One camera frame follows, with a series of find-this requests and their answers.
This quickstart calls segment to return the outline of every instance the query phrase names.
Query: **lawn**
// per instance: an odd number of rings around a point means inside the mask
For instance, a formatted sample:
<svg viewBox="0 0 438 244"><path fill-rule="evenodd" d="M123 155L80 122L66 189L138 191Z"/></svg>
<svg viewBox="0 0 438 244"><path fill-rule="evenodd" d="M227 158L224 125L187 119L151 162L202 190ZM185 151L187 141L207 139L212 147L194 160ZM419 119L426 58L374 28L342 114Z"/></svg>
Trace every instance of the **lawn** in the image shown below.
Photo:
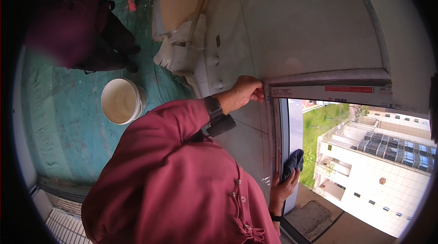
<svg viewBox="0 0 438 244"><path fill-rule="evenodd" d="M300 176L300 182L309 188L313 188L315 180L316 145L318 136L327 132L347 119L349 104L329 104L327 106L309 111L303 114L303 150L304 165Z"/></svg>

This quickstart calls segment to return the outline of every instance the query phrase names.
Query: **white bucket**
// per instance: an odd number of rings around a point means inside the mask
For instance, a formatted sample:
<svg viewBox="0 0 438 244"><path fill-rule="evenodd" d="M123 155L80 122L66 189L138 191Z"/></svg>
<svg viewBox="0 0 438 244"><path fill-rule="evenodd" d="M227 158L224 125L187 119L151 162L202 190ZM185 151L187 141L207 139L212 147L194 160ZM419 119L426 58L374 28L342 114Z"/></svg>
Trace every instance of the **white bucket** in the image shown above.
<svg viewBox="0 0 438 244"><path fill-rule="evenodd" d="M103 88L100 105L103 114L115 124L138 119L148 104L145 89L126 78L116 78Z"/></svg>

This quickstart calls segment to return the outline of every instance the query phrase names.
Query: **building facade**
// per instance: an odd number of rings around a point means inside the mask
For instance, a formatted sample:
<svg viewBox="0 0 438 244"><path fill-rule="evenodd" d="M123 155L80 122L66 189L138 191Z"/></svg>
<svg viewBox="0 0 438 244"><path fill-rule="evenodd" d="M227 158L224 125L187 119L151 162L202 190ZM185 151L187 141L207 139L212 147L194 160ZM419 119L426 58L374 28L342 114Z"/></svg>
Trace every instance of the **building facade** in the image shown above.
<svg viewBox="0 0 438 244"><path fill-rule="evenodd" d="M423 197L435 159L428 120L372 110L318 137L314 192L399 237Z"/></svg>

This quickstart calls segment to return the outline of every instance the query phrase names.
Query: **hand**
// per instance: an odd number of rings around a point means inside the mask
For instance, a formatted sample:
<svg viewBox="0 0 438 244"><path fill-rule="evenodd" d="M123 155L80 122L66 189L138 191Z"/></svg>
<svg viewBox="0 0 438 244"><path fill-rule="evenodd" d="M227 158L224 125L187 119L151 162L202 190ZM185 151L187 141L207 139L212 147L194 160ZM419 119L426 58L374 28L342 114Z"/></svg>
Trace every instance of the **hand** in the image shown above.
<svg viewBox="0 0 438 244"><path fill-rule="evenodd" d="M212 95L222 106L222 112L227 115L247 104L250 100L263 102L263 84L251 76L240 76L228 91Z"/></svg>
<svg viewBox="0 0 438 244"><path fill-rule="evenodd" d="M280 183L280 175L276 174L272 181L271 194L269 199L269 211L274 215L281 215L284 201L293 193L295 186L298 184L301 171L299 168L292 173L282 184Z"/></svg>

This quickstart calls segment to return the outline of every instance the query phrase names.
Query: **black watch strap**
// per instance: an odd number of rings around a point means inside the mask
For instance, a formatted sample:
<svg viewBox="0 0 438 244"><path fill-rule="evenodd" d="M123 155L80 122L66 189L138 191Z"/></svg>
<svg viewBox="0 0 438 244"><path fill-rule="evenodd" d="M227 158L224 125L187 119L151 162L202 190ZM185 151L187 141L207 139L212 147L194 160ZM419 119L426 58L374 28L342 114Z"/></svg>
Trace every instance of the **black watch strap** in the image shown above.
<svg viewBox="0 0 438 244"><path fill-rule="evenodd" d="M271 213L271 212L269 212L269 214L271 215L271 219L272 219L272 221L278 221L278 222L280 222L281 221L281 216L278 216L278 215L274 215L273 213Z"/></svg>
<svg viewBox="0 0 438 244"><path fill-rule="evenodd" d="M210 123L214 123L224 116L219 100L208 96L204 98L204 102L210 116Z"/></svg>

